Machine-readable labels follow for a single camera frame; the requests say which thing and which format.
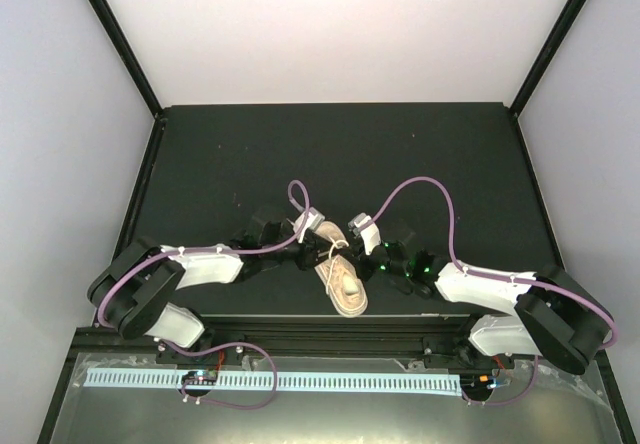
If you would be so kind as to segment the white shoelace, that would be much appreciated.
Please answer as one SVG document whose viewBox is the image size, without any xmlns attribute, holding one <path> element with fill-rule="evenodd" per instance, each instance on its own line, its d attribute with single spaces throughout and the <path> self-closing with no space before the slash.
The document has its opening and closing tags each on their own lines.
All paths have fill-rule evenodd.
<svg viewBox="0 0 640 444">
<path fill-rule="evenodd" d="M 344 238 L 331 238 L 329 257 L 319 268 L 319 276 L 327 295 L 344 297 L 348 281 L 345 260 L 338 251 L 347 248 L 349 243 Z"/>
</svg>

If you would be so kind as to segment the beige sneaker shoe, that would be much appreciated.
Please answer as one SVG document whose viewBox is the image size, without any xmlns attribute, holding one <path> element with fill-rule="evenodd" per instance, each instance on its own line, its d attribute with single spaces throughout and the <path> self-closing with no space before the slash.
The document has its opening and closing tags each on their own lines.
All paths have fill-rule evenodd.
<svg viewBox="0 0 640 444">
<path fill-rule="evenodd" d="M 330 242 L 326 259 L 315 267 L 325 294 L 341 316 L 354 318 L 363 314 L 368 305 L 364 284 L 358 278 L 355 267 L 340 254 L 340 251 L 349 249 L 345 235 L 336 224 L 329 221 L 321 223 L 315 234 Z"/>
</svg>

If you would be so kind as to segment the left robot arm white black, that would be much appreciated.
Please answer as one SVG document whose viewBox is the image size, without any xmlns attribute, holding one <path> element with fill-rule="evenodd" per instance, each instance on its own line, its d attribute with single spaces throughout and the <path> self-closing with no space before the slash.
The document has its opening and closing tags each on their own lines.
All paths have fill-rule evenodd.
<svg viewBox="0 0 640 444">
<path fill-rule="evenodd" d="M 331 247 L 316 234 L 323 221 L 315 208 L 302 210 L 295 221 L 262 208 L 228 243 L 184 248 L 138 238 L 91 283 L 87 298 L 99 324 L 121 337 L 169 341 L 191 362 L 202 363 L 213 355 L 215 340 L 194 311 L 171 302 L 174 293 L 246 281 L 287 261 L 301 270 L 314 268 Z"/>
</svg>

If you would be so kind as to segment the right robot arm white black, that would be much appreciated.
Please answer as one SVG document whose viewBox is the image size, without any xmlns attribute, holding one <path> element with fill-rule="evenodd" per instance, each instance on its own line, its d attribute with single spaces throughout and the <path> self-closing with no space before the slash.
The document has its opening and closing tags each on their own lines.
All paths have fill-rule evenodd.
<svg viewBox="0 0 640 444">
<path fill-rule="evenodd" d="M 364 280 L 380 272 L 406 294 L 485 309 L 454 343 L 467 367 L 511 353 L 539 356 L 581 375 L 613 335 L 611 315 L 557 266 L 510 273 L 456 263 L 416 247 L 413 231 L 383 240 L 369 226 L 354 237 Z"/>
</svg>

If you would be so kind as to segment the right small circuit board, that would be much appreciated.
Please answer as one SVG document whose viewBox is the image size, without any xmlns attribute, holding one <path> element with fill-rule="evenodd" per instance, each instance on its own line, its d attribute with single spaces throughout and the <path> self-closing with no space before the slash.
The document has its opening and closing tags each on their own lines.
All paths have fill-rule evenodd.
<svg viewBox="0 0 640 444">
<path fill-rule="evenodd" d="M 471 387 L 474 389 L 496 389 L 511 385 L 510 377 L 500 377 L 494 375 L 479 375 L 472 380 Z"/>
</svg>

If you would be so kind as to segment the small circuit board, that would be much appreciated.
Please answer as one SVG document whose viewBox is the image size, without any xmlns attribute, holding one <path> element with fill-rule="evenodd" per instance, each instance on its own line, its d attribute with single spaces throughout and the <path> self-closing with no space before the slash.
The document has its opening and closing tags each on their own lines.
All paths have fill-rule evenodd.
<svg viewBox="0 0 640 444">
<path fill-rule="evenodd" d="M 511 385 L 510 377 L 500 377 L 494 375 L 479 375 L 472 380 L 471 387 L 474 389 L 496 389 Z"/>
<path fill-rule="evenodd" d="M 182 385 L 214 385 L 217 381 L 216 370 L 192 370 L 181 378 Z"/>
</svg>

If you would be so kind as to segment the left small circuit board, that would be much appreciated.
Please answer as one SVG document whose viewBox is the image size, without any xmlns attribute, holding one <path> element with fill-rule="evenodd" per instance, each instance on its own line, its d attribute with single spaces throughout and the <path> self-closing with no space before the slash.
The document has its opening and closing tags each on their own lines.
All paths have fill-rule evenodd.
<svg viewBox="0 0 640 444">
<path fill-rule="evenodd" d="M 181 378 L 182 385 L 214 385 L 217 381 L 216 370 L 192 370 Z"/>
</svg>

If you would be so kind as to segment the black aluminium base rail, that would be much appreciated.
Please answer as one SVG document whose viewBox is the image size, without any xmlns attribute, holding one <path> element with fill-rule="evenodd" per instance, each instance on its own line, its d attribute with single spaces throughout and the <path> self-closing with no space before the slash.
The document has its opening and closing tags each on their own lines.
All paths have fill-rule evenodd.
<svg viewBox="0 0 640 444">
<path fill-rule="evenodd" d="M 462 335 L 465 315 L 405 317 L 207 316 L 205 325 L 226 341 L 238 337 L 273 356 L 414 357 Z"/>
</svg>

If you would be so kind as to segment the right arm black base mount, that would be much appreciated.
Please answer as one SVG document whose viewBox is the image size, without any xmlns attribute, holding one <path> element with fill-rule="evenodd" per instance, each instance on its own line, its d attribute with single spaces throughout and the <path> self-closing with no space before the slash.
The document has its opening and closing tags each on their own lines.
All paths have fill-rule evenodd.
<svg viewBox="0 0 640 444">
<path fill-rule="evenodd" d="M 484 355 L 471 344 L 458 344 L 453 347 L 427 344 L 423 351 L 423 359 L 425 364 L 431 367 L 478 372 L 494 369 L 511 370 L 515 367 L 515 361 L 512 358 L 502 355 Z"/>
</svg>

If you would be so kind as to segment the right black frame post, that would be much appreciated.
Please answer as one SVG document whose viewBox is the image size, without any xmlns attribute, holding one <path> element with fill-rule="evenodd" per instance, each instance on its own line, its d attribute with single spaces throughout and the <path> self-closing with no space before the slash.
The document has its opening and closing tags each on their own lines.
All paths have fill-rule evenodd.
<svg viewBox="0 0 640 444">
<path fill-rule="evenodd" d="M 509 109 L 519 118 L 588 0 L 566 0 Z"/>
</svg>

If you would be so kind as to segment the black frame post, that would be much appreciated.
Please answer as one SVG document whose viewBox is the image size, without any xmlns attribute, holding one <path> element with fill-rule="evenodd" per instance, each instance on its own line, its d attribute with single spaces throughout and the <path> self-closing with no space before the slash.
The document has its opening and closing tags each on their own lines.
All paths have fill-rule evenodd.
<svg viewBox="0 0 640 444">
<path fill-rule="evenodd" d="M 588 0 L 566 0 L 509 109 L 519 118 Z"/>
<path fill-rule="evenodd" d="M 108 0 L 87 0 L 102 28 L 106 32 L 112 46 L 126 68 L 138 93 L 154 118 L 160 116 L 163 107 L 137 59 Z"/>
</svg>

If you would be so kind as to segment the left black frame post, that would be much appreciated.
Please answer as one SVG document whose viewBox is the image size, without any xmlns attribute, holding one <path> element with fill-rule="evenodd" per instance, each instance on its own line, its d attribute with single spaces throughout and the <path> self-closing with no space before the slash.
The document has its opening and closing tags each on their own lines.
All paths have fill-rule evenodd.
<svg viewBox="0 0 640 444">
<path fill-rule="evenodd" d="M 137 59 L 108 0 L 87 0 L 102 28 L 106 32 L 112 46 L 126 68 L 138 93 L 154 118 L 160 116 L 163 107 Z"/>
</svg>

